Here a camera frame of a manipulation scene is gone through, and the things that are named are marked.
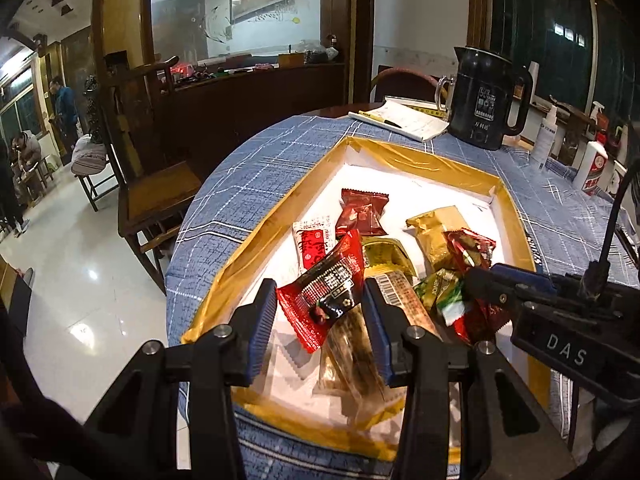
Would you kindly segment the red black snack packet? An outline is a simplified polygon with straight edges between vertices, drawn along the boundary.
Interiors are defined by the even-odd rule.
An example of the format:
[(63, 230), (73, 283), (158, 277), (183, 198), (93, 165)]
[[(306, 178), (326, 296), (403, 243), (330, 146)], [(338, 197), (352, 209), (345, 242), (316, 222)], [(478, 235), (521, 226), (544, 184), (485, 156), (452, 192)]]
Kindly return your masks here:
[(284, 315), (308, 353), (319, 350), (333, 325), (360, 304), (363, 281), (360, 233), (351, 229), (311, 269), (277, 288)]

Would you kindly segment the gold foil snack packet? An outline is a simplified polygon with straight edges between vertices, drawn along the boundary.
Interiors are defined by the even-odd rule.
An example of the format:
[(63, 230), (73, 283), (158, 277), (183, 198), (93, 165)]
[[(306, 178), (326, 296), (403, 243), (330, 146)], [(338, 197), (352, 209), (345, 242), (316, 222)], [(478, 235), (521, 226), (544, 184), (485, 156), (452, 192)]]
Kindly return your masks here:
[(406, 220), (406, 227), (414, 231), (414, 237), (424, 255), (428, 273), (456, 268), (445, 233), (468, 227), (456, 206), (440, 207), (417, 214)]

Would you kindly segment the red gold-lettered snack packet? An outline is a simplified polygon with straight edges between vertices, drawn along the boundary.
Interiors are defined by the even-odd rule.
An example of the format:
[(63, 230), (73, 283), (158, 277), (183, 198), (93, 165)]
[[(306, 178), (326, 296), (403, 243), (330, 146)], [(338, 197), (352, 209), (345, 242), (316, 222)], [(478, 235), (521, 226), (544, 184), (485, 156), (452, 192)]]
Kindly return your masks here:
[(385, 193), (343, 188), (342, 210), (335, 225), (335, 238), (339, 240), (352, 229), (357, 229), (362, 236), (386, 235), (381, 218), (387, 203), (388, 195)]

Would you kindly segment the green snack packet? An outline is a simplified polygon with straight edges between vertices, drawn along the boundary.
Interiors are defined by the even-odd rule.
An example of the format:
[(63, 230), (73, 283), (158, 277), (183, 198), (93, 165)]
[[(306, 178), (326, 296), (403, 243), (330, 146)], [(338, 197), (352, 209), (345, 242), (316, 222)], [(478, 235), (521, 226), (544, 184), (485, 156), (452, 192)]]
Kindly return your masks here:
[(440, 269), (413, 287), (427, 311), (440, 315), (447, 326), (454, 325), (470, 310), (462, 294), (462, 278), (458, 272)]

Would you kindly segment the blue plaid tablecloth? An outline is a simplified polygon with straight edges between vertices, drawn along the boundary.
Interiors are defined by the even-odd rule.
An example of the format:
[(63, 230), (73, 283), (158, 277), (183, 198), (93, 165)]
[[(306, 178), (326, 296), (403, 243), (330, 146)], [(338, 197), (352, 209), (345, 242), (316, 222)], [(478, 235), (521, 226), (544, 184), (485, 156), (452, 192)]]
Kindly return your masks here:
[[(165, 274), (166, 330), (180, 344), (216, 274), (276, 203), (348, 136), (360, 136), (444, 156), (499, 177), (514, 198), (537, 268), (582, 273), (599, 255), (611, 201), (578, 194), (575, 170), (549, 160), (548, 169), (525, 175), (524, 148), (485, 151), (445, 133), (420, 143), (354, 122), (293, 116), (262, 130), (208, 176), (182, 222)], [(387, 479), (392, 463), (320, 448), (290, 436), (235, 405), (241, 451), (249, 479)]]

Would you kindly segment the white red small packet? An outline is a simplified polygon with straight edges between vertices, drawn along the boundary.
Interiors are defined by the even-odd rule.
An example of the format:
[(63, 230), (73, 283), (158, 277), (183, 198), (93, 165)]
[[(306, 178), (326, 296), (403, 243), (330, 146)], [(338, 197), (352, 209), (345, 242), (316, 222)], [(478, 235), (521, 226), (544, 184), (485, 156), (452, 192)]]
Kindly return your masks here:
[(300, 273), (311, 269), (336, 244), (334, 224), (329, 216), (294, 222), (292, 232)]

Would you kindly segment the gold rimmed white box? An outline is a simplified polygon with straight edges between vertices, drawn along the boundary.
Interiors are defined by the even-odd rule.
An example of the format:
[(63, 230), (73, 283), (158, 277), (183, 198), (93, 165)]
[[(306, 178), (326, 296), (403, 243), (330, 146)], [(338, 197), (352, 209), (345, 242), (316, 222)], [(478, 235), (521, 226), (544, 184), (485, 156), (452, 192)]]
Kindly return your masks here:
[[(260, 174), (254, 185), (259, 197), (270, 200), (264, 211), (258, 209), (257, 200), (224, 205), (233, 220), (250, 219), (253, 224), (240, 246), (222, 260), (190, 327), (181, 333), (183, 341), (197, 340), (227, 321), (237, 306), (255, 297), (263, 278), (272, 278), (280, 286), (297, 278), (293, 223), (321, 217), (337, 220), (344, 188), (388, 195), (382, 226), (401, 241), (419, 273), (425, 271), (424, 258), (416, 239), (406, 230), (406, 221), (445, 206), (457, 207), (474, 232), (496, 242), (495, 262), (527, 271), (535, 267), (520, 216), (503, 180), (449, 158), (348, 136), (281, 197), (270, 194), (274, 182), (268, 174)], [(282, 312), (276, 315), (270, 346), (257, 382), (248, 389), (233, 390), (234, 402), (266, 424), (313, 444), (386, 462), (394, 459), (403, 400), (397, 399), (358, 428), (334, 396), (314, 392), (318, 354), (309, 356), (302, 366), (288, 356), (300, 345)]]

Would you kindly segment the white spray bottle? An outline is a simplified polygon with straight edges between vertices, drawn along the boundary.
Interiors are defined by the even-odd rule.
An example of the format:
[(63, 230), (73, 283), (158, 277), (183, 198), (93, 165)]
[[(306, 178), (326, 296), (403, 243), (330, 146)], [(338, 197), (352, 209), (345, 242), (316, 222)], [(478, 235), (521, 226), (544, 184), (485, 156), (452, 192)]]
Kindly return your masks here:
[(529, 162), (538, 170), (546, 166), (547, 159), (552, 150), (555, 133), (558, 131), (556, 114), (558, 114), (558, 109), (555, 105), (551, 105), (547, 115), (542, 118), (534, 147), (529, 155)]

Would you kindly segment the black electric kettle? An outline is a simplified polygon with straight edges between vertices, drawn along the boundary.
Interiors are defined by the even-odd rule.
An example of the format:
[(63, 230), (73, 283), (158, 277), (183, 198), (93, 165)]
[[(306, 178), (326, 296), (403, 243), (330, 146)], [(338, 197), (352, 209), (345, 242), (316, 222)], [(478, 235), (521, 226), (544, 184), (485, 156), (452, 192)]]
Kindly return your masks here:
[(446, 131), (477, 148), (497, 151), (506, 136), (517, 136), (526, 125), (533, 76), (494, 52), (474, 47), (454, 52), (458, 71), (436, 84), (436, 108), (442, 109), (440, 92), (448, 86)]

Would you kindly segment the dark wooden sideboard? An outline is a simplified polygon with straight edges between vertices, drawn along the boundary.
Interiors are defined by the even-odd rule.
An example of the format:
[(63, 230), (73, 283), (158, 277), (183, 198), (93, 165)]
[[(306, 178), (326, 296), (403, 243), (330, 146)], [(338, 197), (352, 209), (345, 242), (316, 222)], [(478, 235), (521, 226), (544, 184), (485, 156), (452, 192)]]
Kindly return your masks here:
[(188, 84), (160, 109), (163, 154), (187, 160), (201, 176), (277, 122), (346, 103), (343, 63), (309, 64)]

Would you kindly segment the white notebook with pen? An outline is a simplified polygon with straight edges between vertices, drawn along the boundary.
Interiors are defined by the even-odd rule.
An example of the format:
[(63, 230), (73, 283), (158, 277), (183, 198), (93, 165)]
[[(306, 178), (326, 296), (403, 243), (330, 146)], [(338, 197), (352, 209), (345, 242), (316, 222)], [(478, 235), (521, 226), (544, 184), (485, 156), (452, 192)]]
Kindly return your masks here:
[(348, 116), (358, 122), (378, 126), (390, 132), (401, 134), (406, 138), (426, 142), (444, 133), (448, 122), (414, 110), (411, 107), (394, 101), (385, 101), (374, 110), (358, 110), (349, 112)]

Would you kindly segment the wooden chair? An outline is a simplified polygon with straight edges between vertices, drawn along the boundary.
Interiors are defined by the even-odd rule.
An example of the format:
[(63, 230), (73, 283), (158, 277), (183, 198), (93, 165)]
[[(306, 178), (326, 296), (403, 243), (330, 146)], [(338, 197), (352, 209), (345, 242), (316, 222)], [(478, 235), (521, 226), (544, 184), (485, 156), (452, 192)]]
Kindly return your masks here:
[(180, 230), (186, 208), (202, 185), (172, 135), (175, 85), (164, 62), (131, 67), (125, 51), (104, 56), (100, 89), (106, 135), (115, 155), (118, 232), (159, 289), (160, 259)]

